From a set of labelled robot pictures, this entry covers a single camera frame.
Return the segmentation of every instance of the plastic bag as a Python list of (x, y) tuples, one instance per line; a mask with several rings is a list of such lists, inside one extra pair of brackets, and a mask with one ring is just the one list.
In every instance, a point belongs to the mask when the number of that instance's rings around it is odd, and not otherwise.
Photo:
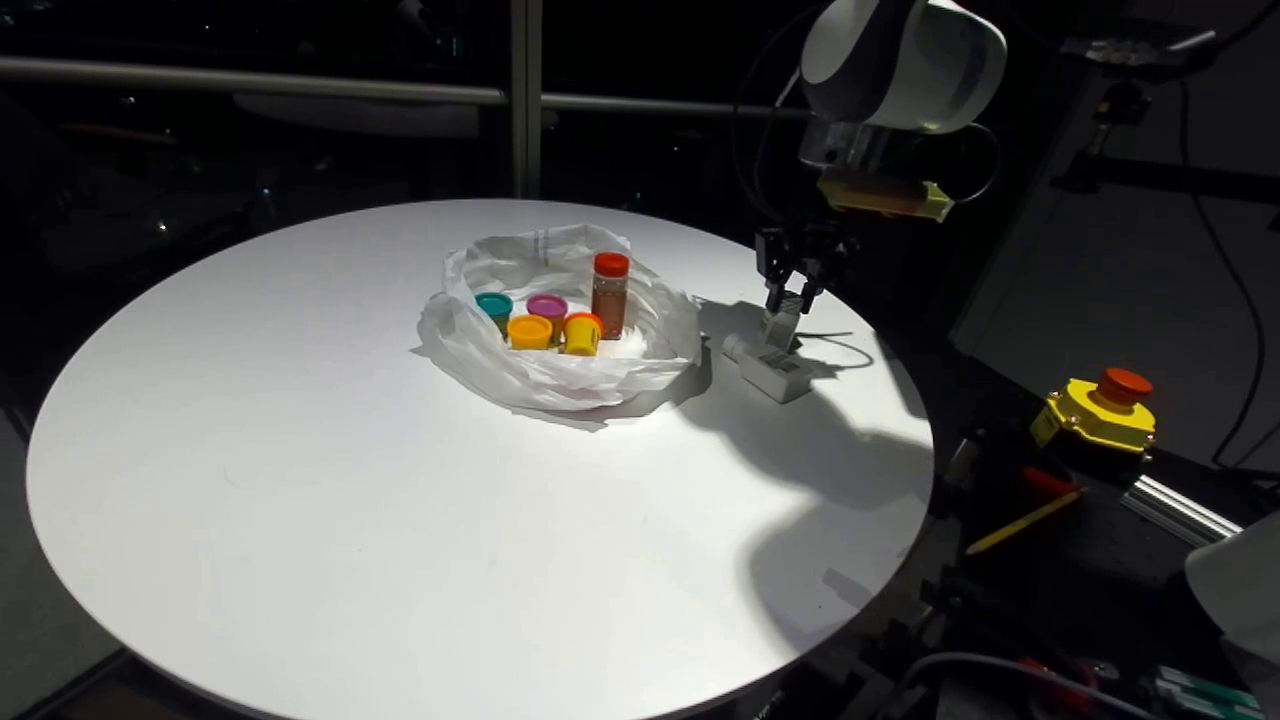
[(557, 292), (574, 309), (591, 299), (591, 258), (626, 254), (626, 241), (599, 227), (546, 237), (482, 237), (447, 260), (447, 285), (419, 317), (419, 354), (465, 388), (517, 407), (557, 416), (609, 416), (609, 407), (657, 407), (668, 388), (700, 366), (695, 303), (665, 290), (632, 260), (626, 334), (599, 344), (599, 358), (512, 354), (504, 334), (476, 309), (476, 292)]

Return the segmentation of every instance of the green object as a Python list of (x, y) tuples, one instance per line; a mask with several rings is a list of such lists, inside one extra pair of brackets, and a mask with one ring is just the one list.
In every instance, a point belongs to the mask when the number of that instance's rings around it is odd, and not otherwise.
[(479, 312), (508, 337), (512, 295), (504, 295), (504, 292), (479, 292), (476, 303), (479, 303)]

